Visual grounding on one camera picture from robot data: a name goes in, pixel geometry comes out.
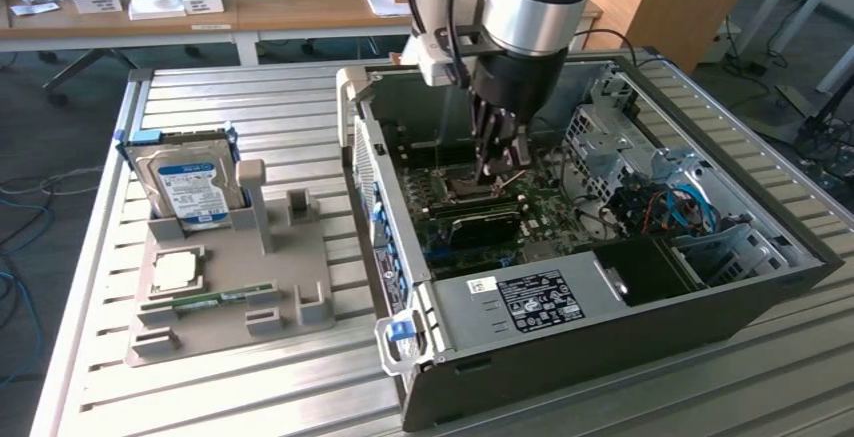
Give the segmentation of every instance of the robotic arm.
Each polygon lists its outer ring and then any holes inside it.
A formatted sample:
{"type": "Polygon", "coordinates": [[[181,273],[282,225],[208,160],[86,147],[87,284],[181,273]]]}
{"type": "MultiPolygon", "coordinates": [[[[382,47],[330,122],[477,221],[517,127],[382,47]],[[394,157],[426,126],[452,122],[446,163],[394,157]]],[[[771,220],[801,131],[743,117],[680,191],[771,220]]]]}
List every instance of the robotic arm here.
{"type": "Polygon", "coordinates": [[[450,81],[468,88],[476,175],[485,183],[496,174],[529,164],[526,124],[553,90],[586,0],[481,2],[472,26],[457,25],[454,31],[426,29],[417,41],[428,84],[434,84],[430,72],[444,67],[450,81]],[[466,43],[460,43],[460,36],[466,43]],[[436,47],[444,55],[430,53],[436,47]],[[462,57],[476,58],[470,77],[458,65],[462,57]]]}

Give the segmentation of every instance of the paper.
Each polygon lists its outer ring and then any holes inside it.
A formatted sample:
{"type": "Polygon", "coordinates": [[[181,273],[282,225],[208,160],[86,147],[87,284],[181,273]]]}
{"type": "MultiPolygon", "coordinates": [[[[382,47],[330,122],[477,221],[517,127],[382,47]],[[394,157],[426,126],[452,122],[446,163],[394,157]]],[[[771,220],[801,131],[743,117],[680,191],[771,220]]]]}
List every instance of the paper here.
{"type": "Polygon", "coordinates": [[[33,15],[58,9],[58,5],[49,2],[38,5],[13,5],[9,8],[11,9],[11,12],[14,12],[14,15],[33,15]]]}
{"type": "Polygon", "coordinates": [[[396,17],[412,15],[409,4],[394,4],[393,0],[366,0],[373,15],[378,17],[396,17]]]}

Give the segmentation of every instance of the gray carpet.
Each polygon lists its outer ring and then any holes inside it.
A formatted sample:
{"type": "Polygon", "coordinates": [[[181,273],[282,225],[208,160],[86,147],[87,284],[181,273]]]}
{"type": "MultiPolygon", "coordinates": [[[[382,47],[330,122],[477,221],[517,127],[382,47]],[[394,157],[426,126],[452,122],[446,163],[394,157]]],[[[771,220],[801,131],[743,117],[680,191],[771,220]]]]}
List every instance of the gray carpet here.
{"type": "MultiPolygon", "coordinates": [[[[732,12],[732,21],[737,25],[745,25],[760,1],[740,0],[732,12]]],[[[772,31],[785,13],[784,7],[780,6],[756,42],[763,42],[764,36],[772,31]]],[[[377,38],[377,41],[382,55],[389,51],[398,51],[404,43],[401,38],[377,38]]],[[[769,85],[793,85],[804,95],[820,100],[823,97],[811,91],[811,87],[851,42],[854,31],[849,28],[820,15],[813,16],[785,52],[788,68],[772,66],[761,81],[769,85]]],[[[265,45],[266,56],[261,59],[262,63],[356,58],[354,39],[317,41],[313,56],[302,55],[298,45],[300,42],[265,45]]],[[[237,64],[233,46],[216,44],[200,49],[200,59],[186,56],[181,47],[129,50],[126,54],[139,66],[151,68],[237,64]]],[[[362,57],[370,56],[364,40],[360,53],[362,57]]],[[[67,63],[79,52],[59,52],[58,55],[61,63],[67,63]]],[[[10,54],[0,54],[0,67],[10,57],[10,54]]],[[[61,87],[70,103],[65,108],[57,109],[45,102],[39,85],[58,69],[58,65],[39,62],[34,53],[21,53],[14,64],[0,71],[0,102],[6,106],[0,112],[0,181],[23,176],[47,176],[102,163],[121,101],[125,70],[110,60],[98,62],[61,87]]],[[[693,78],[720,102],[727,104],[760,90],[756,85],[732,77],[715,66],[700,67],[693,78]]],[[[776,105],[775,100],[768,97],[748,102],[737,108],[739,115],[768,119],[789,112],[776,105]]],[[[848,115],[854,110],[852,106],[854,98],[848,97],[840,115],[848,115]]],[[[74,181],[74,185],[87,185],[94,179],[95,176],[89,175],[74,181]]],[[[34,194],[15,200],[39,204],[43,197],[34,194]]],[[[42,373],[46,367],[46,356],[58,329],[93,197],[93,193],[55,197],[51,205],[53,225],[34,244],[11,255],[18,275],[31,290],[45,336],[46,350],[35,365],[27,369],[29,374],[42,373]],[[45,249],[55,250],[47,256],[45,249]]],[[[27,210],[0,206],[0,239],[30,215],[27,210]]],[[[9,311],[9,303],[10,299],[0,302],[0,319],[9,311]]],[[[21,307],[10,325],[0,330],[0,375],[11,372],[17,364],[29,358],[31,345],[31,323],[21,307]]],[[[37,375],[0,388],[0,402],[3,404],[0,406],[1,436],[26,435],[39,388],[41,380],[37,375]]]]}

